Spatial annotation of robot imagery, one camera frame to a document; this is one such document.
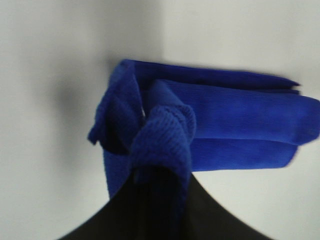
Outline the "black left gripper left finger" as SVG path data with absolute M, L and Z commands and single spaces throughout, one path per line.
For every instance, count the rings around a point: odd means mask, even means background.
M 131 175 L 97 213 L 60 237 L 61 240 L 159 240 L 151 217 L 152 187 L 156 177 L 138 182 Z

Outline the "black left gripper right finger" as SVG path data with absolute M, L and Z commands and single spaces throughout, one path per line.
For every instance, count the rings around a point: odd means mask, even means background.
M 220 205 L 192 175 L 184 213 L 178 222 L 166 218 L 161 240 L 269 240 Z

